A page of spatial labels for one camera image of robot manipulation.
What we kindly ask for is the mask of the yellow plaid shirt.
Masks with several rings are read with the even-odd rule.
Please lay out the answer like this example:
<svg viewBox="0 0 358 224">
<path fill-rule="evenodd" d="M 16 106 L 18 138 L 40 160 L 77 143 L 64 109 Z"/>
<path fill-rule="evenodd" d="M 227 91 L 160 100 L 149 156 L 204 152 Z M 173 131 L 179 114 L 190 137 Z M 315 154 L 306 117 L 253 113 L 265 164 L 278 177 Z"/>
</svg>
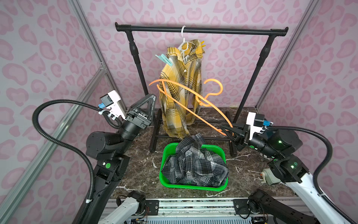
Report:
<svg viewBox="0 0 358 224">
<path fill-rule="evenodd" d="M 205 51 L 198 39 L 188 42 L 186 55 L 189 55 L 189 58 L 186 64 L 183 63 L 178 48 L 167 48 L 167 57 L 172 60 L 173 65 L 169 66 L 166 64 L 161 71 L 160 78 L 178 82 L 198 94 L 202 94 L 201 64 Z M 165 83 L 165 87 L 170 96 L 186 107 L 191 102 L 193 106 L 192 111 L 195 114 L 199 113 L 200 105 L 191 92 L 171 83 Z M 187 127 L 194 123 L 196 117 L 161 92 L 159 93 L 159 101 L 162 111 L 163 129 L 166 133 L 170 137 L 178 139 L 183 139 L 189 135 Z"/>
</svg>

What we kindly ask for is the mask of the orange plastic hanger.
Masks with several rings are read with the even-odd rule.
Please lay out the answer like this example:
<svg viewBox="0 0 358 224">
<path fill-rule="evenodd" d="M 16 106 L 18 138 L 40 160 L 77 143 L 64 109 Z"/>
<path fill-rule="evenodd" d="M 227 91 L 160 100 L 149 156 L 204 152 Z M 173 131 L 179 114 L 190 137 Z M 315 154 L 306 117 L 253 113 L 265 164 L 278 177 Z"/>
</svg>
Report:
<svg viewBox="0 0 358 224">
<path fill-rule="evenodd" d="M 186 106 L 184 106 L 182 103 L 180 103 L 179 101 L 177 101 L 176 99 L 174 99 L 172 96 L 170 96 L 168 93 L 167 93 L 167 90 L 166 90 L 166 87 L 165 87 L 165 83 L 171 83 L 171 84 L 174 84 L 174 85 L 177 85 L 189 92 L 191 92 L 194 96 L 195 96 L 195 100 L 199 103 L 199 105 L 201 106 L 204 106 L 204 107 L 212 107 L 214 108 L 224 119 L 225 121 L 229 124 L 230 127 L 233 127 L 231 121 L 228 119 L 228 117 L 217 107 L 215 106 L 213 103 L 211 103 L 209 100 L 208 100 L 208 97 L 209 96 L 218 96 L 220 95 L 222 92 L 223 92 L 223 85 L 220 81 L 218 81 L 217 79 L 214 79 L 214 78 L 210 78 L 210 79 L 207 79 L 204 81 L 204 84 L 208 83 L 208 82 L 215 82 L 216 84 L 219 85 L 220 87 L 220 91 L 217 92 L 217 93 L 209 93 L 207 94 L 207 96 L 203 97 L 201 96 L 200 94 L 198 94 L 197 92 L 193 91 L 192 89 L 178 83 L 178 82 L 175 82 L 175 81 L 171 81 L 171 80 L 168 80 L 168 79 L 157 79 L 157 80 L 154 80 L 152 81 L 149 85 L 153 85 L 154 83 L 161 83 L 162 86 L 163 86 L 163 89 L 160 88 L 159 85 L 157 85 L 157 89 L 162 93 L 164 94 L 166 97 L 170 98 L 172 101 L 174 101 L 175 103 L 177 103 L 179 106 L 183 107 L 185 110 L 187 110 L 188 112 L 190 112 L 192 115 L 194 115 L 196 118 L 198 118 L 199 120 L 203 121 L 205 124 L 207 124 L 208 126 L 210 126 L 212 129 L 214 129 L 215 131 L 217 131 L 218 133 L 226 136 L 226 134 L 221 130 L 221 129 L 218 129 L 216 127 L 214 127 L 211 123 L 209 123 L 208 121 L 206 121 L 205 119 L 203 119 L 202 117 L 200 117 L 199 115 L 195 114 L 193 111 L 189 110 Z"/>
</svg>

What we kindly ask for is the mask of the grey plaid shirt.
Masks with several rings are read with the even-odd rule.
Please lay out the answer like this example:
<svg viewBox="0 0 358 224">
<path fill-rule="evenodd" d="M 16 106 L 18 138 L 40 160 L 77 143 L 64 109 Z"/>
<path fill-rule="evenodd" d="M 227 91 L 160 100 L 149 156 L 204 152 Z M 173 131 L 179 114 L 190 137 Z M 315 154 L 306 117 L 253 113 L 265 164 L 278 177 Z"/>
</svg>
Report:
<svg viewBox="0 0 358 224">
<path fill-rule="evenodd" d="M 225 160 L 209 150 L 198 133 L 186 137 L 174 147 L 161 168 L 161 173 L 174 185 L 218 188 L 226 183 L 229 169 Z"/>
</svg>

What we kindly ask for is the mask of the white plastic hanger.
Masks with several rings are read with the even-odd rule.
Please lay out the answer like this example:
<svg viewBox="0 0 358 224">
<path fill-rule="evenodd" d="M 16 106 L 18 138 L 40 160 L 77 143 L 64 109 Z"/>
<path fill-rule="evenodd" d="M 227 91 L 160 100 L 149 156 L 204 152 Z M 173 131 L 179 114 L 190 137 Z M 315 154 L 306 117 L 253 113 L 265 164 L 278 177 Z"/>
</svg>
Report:
<svg viewBox="0 0 358 224">
<path fill-rule="evenodd" d="M 186 50 L 188 49 L 188 41 L 186 41 L 186 38 L 184 37 L 184 29 L 186 26 L 182 26 L 181 28 L 181 37 L 183 38 L 182 43 L 179 45 L 178 50 L 180 51 L 181 58 L 183 60 L 183 63 L 186 64 L 189 58 L 189 55 L 186 55 Z"/>
</svg>

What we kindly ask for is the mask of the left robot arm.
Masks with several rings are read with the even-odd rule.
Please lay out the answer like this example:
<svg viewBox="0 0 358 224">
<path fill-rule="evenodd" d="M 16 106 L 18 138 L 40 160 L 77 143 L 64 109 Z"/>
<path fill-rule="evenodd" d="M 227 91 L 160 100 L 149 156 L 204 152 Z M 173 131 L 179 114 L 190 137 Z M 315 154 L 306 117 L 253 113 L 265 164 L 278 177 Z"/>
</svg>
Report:
<svg viewBox="0 0 358 224">
<path fill-rule="evenodd" d="M 86 152 L 64 143 L 43 130 L 39 122 L 39 115 L 46 107 L 55 104 L 69 103 L 95 110 L 115 128 L 115 133 L 93 132 L 86 142 Z M 85 162 L 90 177 L 89 190 L 78 211 L 75 224 L 96 224 L 113 193 L 122 180 L 128 167 L 130 157 L 125 155 L 141 130 L 151 125 L 154 118 L 156 96 L 148 94 L 133 104 L 124 121 L 111 119 L 110 112 L 103 106 L 93 106 L 84 102 L 70 99 L 56 99 L 38 106 L 32 115 L 35 130 L 45 139 L 78 154 Z"/>
</svg>

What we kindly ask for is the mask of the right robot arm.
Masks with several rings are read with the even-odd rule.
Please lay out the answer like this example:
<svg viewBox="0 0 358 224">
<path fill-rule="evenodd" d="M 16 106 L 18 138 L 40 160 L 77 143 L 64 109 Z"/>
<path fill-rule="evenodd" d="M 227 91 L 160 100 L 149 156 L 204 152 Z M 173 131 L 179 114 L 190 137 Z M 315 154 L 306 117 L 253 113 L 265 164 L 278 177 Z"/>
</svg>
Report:
<svg viewBox="0 0 358 224">
<path fill-rule="evenodd" d="M 333 203 L 318 183 L 319 173 L 333 156 L 333 147 L 329 140 L 306 128 L 274 126 L 268 121 L 263 124 L 262 127 L 221 124 L 221 129 L 238 151 L 249 147 L 272 158 L 268 166 L 273 176 L 291 188 L 313 216 L 299 215 L 291 208 L 284 208 L 259 190 L 250 195 L 250 199 L 261 205 L 269 214 L 289 224 L 353 224 L 354 220 Z M 326 156 L 314 173 L 294 155 L 303 144 L 297 132 L 310 134 L 326 146 Z"/>
</svg>

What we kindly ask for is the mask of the beige power adapter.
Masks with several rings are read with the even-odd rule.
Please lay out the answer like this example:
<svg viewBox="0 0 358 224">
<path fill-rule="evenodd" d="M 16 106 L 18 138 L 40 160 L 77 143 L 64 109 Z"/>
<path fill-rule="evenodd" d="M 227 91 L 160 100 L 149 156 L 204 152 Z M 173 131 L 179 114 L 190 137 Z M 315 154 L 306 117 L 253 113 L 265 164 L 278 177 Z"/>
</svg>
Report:
<svg viewBox="0 0 358 224">
<path fill-rule="evenodd" d="M 260 176 L 262 177 L 261 183 L 266 183 L 268 185 L 278 184 L 281 182 L 279 178 L 277 178 L 271 169 L 264 169 Z"/>
</svg>

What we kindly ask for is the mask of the black clothes rack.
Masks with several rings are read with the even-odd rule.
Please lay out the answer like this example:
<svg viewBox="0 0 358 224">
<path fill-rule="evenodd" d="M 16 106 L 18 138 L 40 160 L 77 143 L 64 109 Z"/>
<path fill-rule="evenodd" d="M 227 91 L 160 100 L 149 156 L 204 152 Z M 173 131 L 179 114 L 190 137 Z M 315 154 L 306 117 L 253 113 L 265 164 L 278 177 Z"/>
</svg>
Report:
<svg viewBox="0 0 358 224">
<path fill-rule="evenodd" d="M 165 27 L 165 26 L 137 26 L 137 25 L 120 25 L 117 22 L 115 22 L 115 27 L 118 32 L 125 32 L 127 35 L 127 39 L 129 41 L 129 48 L 131 55 L 134 59 L 134 62 L 136 64 L 139 78 L 144 90 L 145 95 L 149 94 L 148 91 L 148 85 L 145 81 L 144 73 L 141 66 L 140 56 L 139 56 L 139 50 L 135 44 L 134 37 L 133 37 L 133 31 L 137 32 L 167 32 L 167 33 L 179 33 L 181 32 L 180 27 Z M 289 28 L 286 27 L 285 29 L 231 29 L 231 28 L 197 28 L 197 27 L 189 27 L 189 28 L 183 28 L 184 33 L 199 33 L 199 34 L 229 34 L 229 35 L 267 35 L 268 39 L 263 46 L 261 53 L 259 55 L 258 62 L 256 64 L 255 70 L 253 72 L 253 75 L 250 79 L 250 82 L 248 84 L 248 87 L 245 90 L 245 93 L 243 95 L 243 98 L 240 102 L 240 105 L 237 109 L 237 112 L 235 114 L 233 122 L 236 123 L 239 115 L 241 114 L 244 105 L 248 99 L 248 96 L 252 90 L 252 87 L 254 86 L 254 83 L 258 77 L 258 74 L 266 60 L 266 58 L 269 56 L 269 53 L 271 51 L 272 44 L 276 37 L 278 36 L 286 36 Z M 157 141 L 159 138 L 171 138 L 168 135 L 160 135 L 160 127 L 162 124 L 162 111 L 159 109 L 157 116 L 154 116 L 154 129 L 153 134 L 149 146 L 149 150 L 151 153 L 154 153 Z M 206 140 L 210 141 L 227 141 L 229 142 L 228 138 L 219 138 L 219 137 L 206 137 Z M 233 144 L 229 142 L 229 152 L 232 157 L 237 155 L 237 150 L 233 148 Z"/>
</svg>

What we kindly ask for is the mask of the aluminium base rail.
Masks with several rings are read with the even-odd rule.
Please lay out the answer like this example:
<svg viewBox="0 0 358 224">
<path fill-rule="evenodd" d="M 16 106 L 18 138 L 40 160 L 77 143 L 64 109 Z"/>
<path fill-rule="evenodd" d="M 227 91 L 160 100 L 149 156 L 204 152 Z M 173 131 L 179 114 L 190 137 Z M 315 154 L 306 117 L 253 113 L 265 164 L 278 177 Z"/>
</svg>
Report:
<svg viewBox="0 0 358 224">
<path fill-rule="evenodd" d="M 148 224 L 273 224 L 267 209 L 248 198 L 148 198 L 141 215 Z"/>
</svg>

